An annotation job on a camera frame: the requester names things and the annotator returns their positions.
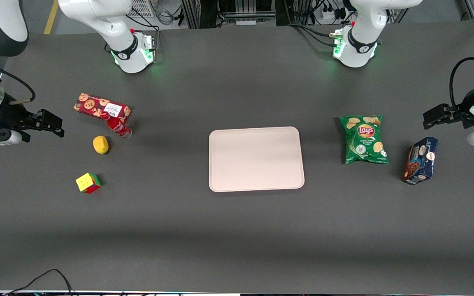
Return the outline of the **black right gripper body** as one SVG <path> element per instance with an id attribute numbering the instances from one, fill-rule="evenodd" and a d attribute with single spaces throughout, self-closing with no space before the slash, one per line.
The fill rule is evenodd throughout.
<path id="1" fill-rule="evenodd" d="M 0 105 L 0 143 L 30 142 L 25 130 L 36 124 L 35 115 L 22 104 L 11 105 L 6 97 Z"/>

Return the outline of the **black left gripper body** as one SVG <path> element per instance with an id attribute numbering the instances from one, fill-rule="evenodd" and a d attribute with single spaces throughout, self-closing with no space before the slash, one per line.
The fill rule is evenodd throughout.
<path id="1" fill-rule="evenodd" d="M 461 120 L 465 129 L 474 126 L 474 115 L 470 112 L 470 108 L 474 105 L 474 88 L 467 92 L 461 103 L 456 104 L 454 87 L 450 84 L 450 101 L 454 109 L 453 117 Z"/>

